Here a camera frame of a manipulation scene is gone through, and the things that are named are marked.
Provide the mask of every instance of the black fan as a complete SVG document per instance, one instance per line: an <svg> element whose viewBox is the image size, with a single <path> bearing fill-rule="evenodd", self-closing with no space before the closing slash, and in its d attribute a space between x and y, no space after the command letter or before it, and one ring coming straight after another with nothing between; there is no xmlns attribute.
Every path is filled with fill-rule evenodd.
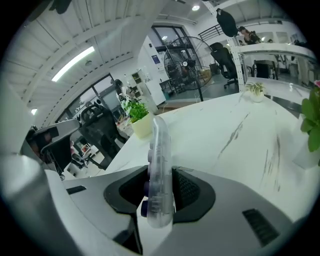
<svg viewBox="0 0 320 256"><path fill-rule="evenodd" d="M164 67L176 92L198 90L204 100L201 87L212 78L210 53L210 46L193 36L180 37L167 45Z"/></svg>

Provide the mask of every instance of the fluorescent light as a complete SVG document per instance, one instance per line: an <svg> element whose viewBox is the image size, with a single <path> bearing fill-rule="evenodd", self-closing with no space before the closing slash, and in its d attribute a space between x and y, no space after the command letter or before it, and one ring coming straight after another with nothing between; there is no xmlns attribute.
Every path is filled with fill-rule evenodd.
<svg viewBox="0 0 320 256"><path fill-rule="evenodd" d="M78 61L82 60L84 57L94 51L95 48L91 46L90 48L81 52L79 55L70 60L63 68L61 68L60 71L52 78L52 81L58 81L64 75L64 73L66 73L73 65L75 65Z"/></svg>
<svg viewBox="0 0 320 256"><path fill-rule="evenodd" d="M198 11L200 9L199 5L195 5L194 7L192 7L192 11Z"/></svg>

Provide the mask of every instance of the white flower pot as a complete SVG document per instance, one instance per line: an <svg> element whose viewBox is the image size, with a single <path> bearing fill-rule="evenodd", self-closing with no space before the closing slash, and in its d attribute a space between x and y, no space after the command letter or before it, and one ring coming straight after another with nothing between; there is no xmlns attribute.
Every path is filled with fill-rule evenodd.
<svg viewBox="0 0 320 256"><path fill-rule="evenodd" d="M142 139L152 132L153 115L149 112L144 118L131 124L135 135Z"/></svg>
<svg viewBox="0 0 320 256"><path fill-rule="evenodd" d="M264 99L264 92L260 92L258 95L250 91L250 99L253 102L261 102Z"/></svg>
<svg viewBox="0 0 320 256"><path fill-rule="evenodd" d="M297 121L296 127L292 131L293 145L291 146L292 161L307 170L318 165L320 159L320 148L314 152L310 152L308 149L309 135L307 132L301 131L301 124L304 120L304 116L300 115Z"/></svg>

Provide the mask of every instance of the green plant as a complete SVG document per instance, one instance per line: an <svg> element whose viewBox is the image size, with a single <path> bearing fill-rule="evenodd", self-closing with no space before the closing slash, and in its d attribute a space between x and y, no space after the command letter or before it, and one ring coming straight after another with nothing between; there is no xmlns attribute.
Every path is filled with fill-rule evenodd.
<svg viewBox="0 0 320 256"><path fill-rule="evenodd" d="M245 85L245 88L247 91L252 92L255 95L259 95L260 93L262 93L264 91L264 86L262 82L250 82L248 84Z"/></svg>
<svg viewBox="0 0 320 256"><path fill-rule="evenodd" d="M135 101L129 101L124 110L129 111L131 123L135 123L149 113L144 103L138 103Z"/></svg>
<svg viewBox="0 0 320 256"><path fill-rule="evenodd" d="M316 151L320 147L320 88L315 87L309 95L309 99L302 101L302 114L305 119L301 125L301 131L308 133L308 149Z"/></svg>

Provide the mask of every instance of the white table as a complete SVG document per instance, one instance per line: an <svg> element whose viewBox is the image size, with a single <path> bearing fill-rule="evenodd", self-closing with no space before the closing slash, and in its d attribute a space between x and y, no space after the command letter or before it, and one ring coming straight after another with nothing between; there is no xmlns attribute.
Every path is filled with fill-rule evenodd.
<svg viewBox="0 0 320 256"><path fill-rule="evenodd" d="M261 82L265 87L265 94L275 96L290 102L302 104L302 100L309 98L310 90L292 82L285 82L261 77L248 77L246 84Z"/></svg>
<svg viewBox="0 0 320 256"><path fill-rule="evenodd" d="M318 167L303 170L288 156L297 119L264 98L253 103L240 93L160 115L171 135L172 164L243 183L292 221L310 211L320 188ZM148 164L150 135L125 143L99 175Z"/></svg>

